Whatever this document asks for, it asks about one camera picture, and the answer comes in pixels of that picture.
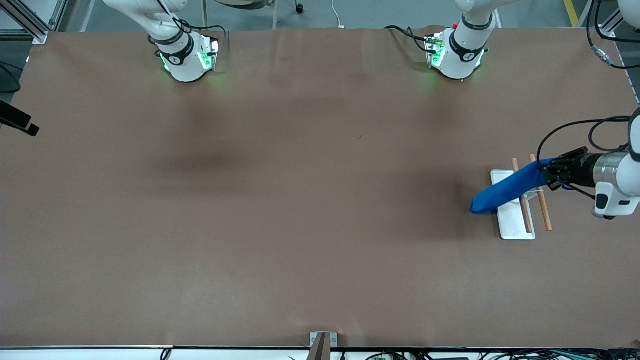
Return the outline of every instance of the black cable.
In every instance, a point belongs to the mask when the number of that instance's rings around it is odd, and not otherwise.
[[[591,6],[589,7],[589,11],[587,12],[587,21],[586,21],[587,41],[589,42],[589,46],[591,46],[591,48],[594,48],[593,39],[591,38],[591,14],[593,12],[593,7],[594,7],[595,3],[596,3],[596,0],[593,0],[591,2]],[[608,37],[608,36],[604,35],[602,33],[602,30],[600,29],[600,26],[598,25],[598,19],[599,19],[599,15],[600,15],[600,5],[601,4],[602,4],[602,0],[598,0],[598,6],[596,7],[596,13],[595,13],[595,16],[594,16],[594,28],[596,29],[596,32],[598,33],[600,38],[605,39],[605,40],[614,41],[614,42],[626,42],[626,43],[632,43],[632,44],[640,43],[640,40],[629,40],[629,39],[622,39],[622,38],[613,38],[613,37]],[[612,68],[614,68],[614,69],[621,69],[621,70],[640,68],[640,64],[630,65],[630,66],[616,65],[615,63],[613,63],[613,60],[611,60],[611,63],[608,63],[607,65],[612,67]]]
[[[596,199],[596,197],[595,197],[594,195],[591,195],[590,193],[585,192],[584,190],[581,190],[581,189],[579,189],[579,188],[577,188],[577,187],[575,187],[575,186],[573,186],[573,185],[571,185],[571,184],[569,184],[569,183],[566,183],[566,182],[564,182],[564,181],[560,180],[560,178],[556,177],[555,175],[553,175],[553,174],[549,173],[549,171],[547,170],[547,168],[546,168],[544,165],[542,165],[542,162],[540,162],[540,153],[542,152],[542,147],[543,147],[543,146],[544,146],[544,144],[547,142],[547,140],[548,140],[551,136],[553,136],[553,134],[557,133],[558,131],[560,131],[560,130],[562,130],[562,129],[566,128],[566,127],[570,127],[570,126],[574,126],[574,125],[581,125],[581,124],[593,124],[593,123],[595,123],[596,125],[594,125],[594,126],[591,128],[591,130],[589,131],[589,143],[590,143],[593,147],[595,147],[596,149],[601,150],[601,151],[605,151],[605,150],[602,150],[603,148],[601,148],[600,146],[598,146],[598,145],[593,141],[593,139],[592,139],[592,137],[593,137],[593,132],[595,131],[595,129],[596,129],[598,126],[600,126],[600,125],[604,124],[605,122],[628,122],[629,120],[630,120],[630,117],[609,117],[609,118],[606,118],[606,119],[581,120],[581,121],[574,121],[574,122],[570,122],[570,123],[568,123],[568,124],[565,124],[565,125],[562,125],[562,126],[559,126],[559,127],[555,128],[555,129],[554,129],[553,131],[551,131],[547,136],[545,136],[545,138],[544,138],[544,139],[542,139],[542,141],[540,142],[540,145],[538,146],[538,151],[537,151],[537,153],[536,153],[536,163],[538,164],[538,168],[539,168],[539,169],[540,169],[540,171],[542,171],[546,176],[551,177],[553,180],[556,180],[558,183],[560,183],[560,184],[562,184],[562,185],[564,185],[564,186],[566,186],[566,187],[568,187],[568,188],[570,188],[570,189],[572,189],[572,190],[575,190],[575,191],[577,191],[577,192],[579,192],[579,193],[581,193],[581,194],[585,195],[586,197],[589,197],[590,199],[595,200],[595,199]]]
[[[421,352],[420,354],[427,360],[433,360],[433,358],[429,355],[428,352]]]
[[[0,90],[0,94],[15,94],[18,91],[20,91],[20,89],[22,88],[20,86],[20,81],[18,80],[18,78],[15,75],[13,75],[13,73],[5,65],[13,67],[13,68],[16,68],[16,69],[18,69],[20,71],[22,71],[22,69],[17,67],[17,66],[11,65],[9,63],[5,63],[4,61],[0,61],[0,69],[3,69],[9,75],[9,77],[13,80],[13,82],[15,83],[15,87],[14,88],[12,88],[11,90]]]
[[[383,352],[380,352],[378,354],[374,354],[372,356],[369,356],[365,360],[372,360],[372,359],[375,359],[378,356],[384,357],[385,355],[391,355],[392,360],[408,360],[404,355],[398,354],[397,352],[393,352],[393,351],[383,351]]]
[[[21,68],[21,67],[19,67],[19,66],[15,66],[15,65],[13,65],[13,64],[6,63],[6,62],[4,62],[4,61],[0,61],[0,63],[2,63],[4,66],[13,67],[13,68],[14,68],[14,69],[16,69],[16,70],[24,71],[24,69],[23,69],[23,68]]]
[[[169,357],[171,356],[171,351],[173,349],[171,348],[166,348],[164,350],[162,350],[162,353],[160,353],[160,360],[167,360],[169,359]]]
[[[601,147],[598,144],[596,144],[593,141],[593,132],[598,128],[598,126],[606,123],[606,122],[629,122],[629,120],[631,120],[631,117],[628,116],[620,116],[620,117],[613,117],[613,118],[608,118],[608,119],[602,119],[600,121],[598,121],[594,126],[591,127],[591,130],[589,130],[589,143],[591,144],[591,146],[593,146],[594,148],[600,150],[600,151],[604,151],[604,152],[617,152],[617,151],[622,151],[622,150],[626,150],[627,147],[629,147],[629,143],[627,142],[624,145],[620,145],[615,149],[607,149],[605,147]]]
[[[415,42],[415,45],[422,51],[424,51],[425,53],[429,53],[429,54],[435,54],[436,52],[434,50],[427,50],[424,47],[420,46],[420,43],[418,43],[418,40],[415,38],[415,35],[413,34],[413,30],[411,30],[411,27],[406,29],[407,31],[409,31],[409,34],[411,34],[411,37],[413,38],[413,42]]]
[[[413,37],[413,38],[414,38],[414,39],[416,39],[416,40],[422,40],[422,41],[424,41],[424,38],[422,38],[422,37],[416,37],[415,35],[413,35],[413,36],[412,36],[412,35],[411,35],[407,30],[405,30],[405,29],[403,29],[403,28],[401,28],[401,27],[399,27],[399,26],[389,25],[389,26],[386,26],[386,27],[385,27],[385,29],[398,30],[398,31],[400,31],[400,32],[401,32],[404,36],[406,36],[406,37]]]
[[[398,30],[400,31],[404,36],[412,38],[413,42],[415,42],[415,45],[422,51],[424,51],[425,53],[429,53],[429,54],[435,54],[436,52],[434,50],[428,50],[424,47],[422,47],[420,45],[420,43],[418,42],[418,40],[420,41],[424,41],[424,37],[418,37],[413,33],[413,30],[411,29],[411,27],[407,28],[406,31],[403,28],[400,28],[399,26],[395,26],[395,25],[389,25],[387,27],[385,27],[385,29],[394,29],[394,30]]]
[[[607,36],[605,34],[602,33],[602,30],[600,29],[600,26],[598,26],[598,24],[600,23],[599,18],[600,18],[600,6],[602,5],[602,0],[598,0],[598,6],[596,7],[596,13],[595,13],[595,28],[596,28],[596,32],[598,33],[598,35],[600,36],[600,38],[606,39],[606,40],[610,40],[610,41],[615,41],[615,42],[626,42],[629,44],[640,44],[640,40],[633,40],[633,39],[625,39],[625,38],[614,38],[614,37],[610,37]]]
[[[188,23],[186,20],[180,19],[180,18],[176,18],[174,17],[171,12],[169,11],[169,9],[167,9],[163,2],[160,0],[156,0],[156,2],[158,3],[158,5],[160,5],[160,7],[164,10],[164,12],[169,15],[169,17],[171,17],[171,19],[173,20],[173,23],[178,27],[178,29],[180,29],[183,33],[188,34],[190,33],[193,29],[195,30],[209,30],[209,29],[221,29],[224,33],[225,36],[227,35],[228,31],[220,26],[220,25],[213,25],[213,26],[206,26],[206,27],[201,27],[201,26],[194,26],[191,25],[190,23]]]

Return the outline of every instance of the chair leg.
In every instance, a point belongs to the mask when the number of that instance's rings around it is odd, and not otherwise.
[[[272,30],[278,28],[278,0],[273,0],[273,24],[271,26]]]
[[[305,11],[305,7],[298,0],[293,0],[293,2],[296,3],[297,13],[303,13]]]

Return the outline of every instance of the blue towel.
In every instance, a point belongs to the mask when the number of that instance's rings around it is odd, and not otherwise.
[[[555,158],[544,159],[540,162],[543,165],[548,165],[553,160]],[[531,163],[512,176],[477,194],[471,203],[470,210],[474,214],[493,211],[499,206],[521,197],[525,192],[543,185],[546,185],[546,182],[542,171],[538,168],[537,163]]]

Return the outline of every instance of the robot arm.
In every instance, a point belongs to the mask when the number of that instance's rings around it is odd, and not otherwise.
[[[213,70],[218,40],[176,25],[187,0],[104,0],[149,33],[160,50],[164,68],[178,81],[192,82]]]
[[[547,184],[551,190],[563,183],[595,188],[596,217],[633,214],[640,203],[640,108],[629,121],[628,143],[624,151],[591,154],[583,147],[561,155],[546,168]]]
[[[428,56],[430,66],[451,79],[464,79],[480,66],[484,46],[495,29],[493,12],[519,0],[456,0],[462,12],[457,28],[447,28],[427,40],[434,55]]]

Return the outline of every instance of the gray floor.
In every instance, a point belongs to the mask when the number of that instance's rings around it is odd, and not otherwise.
[[[211,0],[207,1],[209,24],[220,24],[230,31],[271,30],[273,11],[269,7],[260,10],[238,10]],[[305,11],[297,14],[293,0],[279,0],[278,28],[332,28],[337,21],[331,9],[331,0],[301,0]],[[383,28],[387,25],[422,28],[431,24],[450,26],[460,19],[453,0],[334,0],[342,25],[347,29]],[[586,0],[573,0],[580,12]],[[195,26],[202,25],[201,0],[190,0],[180,17]],[[616,2],[604,0],[603,17],[616,7]],[[523,0],[500,9],[505,28],[548,28],[571,26],[563,0]],[[76,0],[68,10],[65,31],[140,31],[131,19],[106,6],[102,0]],[[617,31],[619,37],[640,40],[640,35],[628,25]],[[0,39],[0,60],[23,66],[31,44],[28,42],[3,42]],[[620,44],[626,64],[640,63],[640,45]],[[635,84],[640,85],[640,70],[630,71]],[[8,82],[0,72],[0,86]],[[0,95],[10,100],[10,95]]]

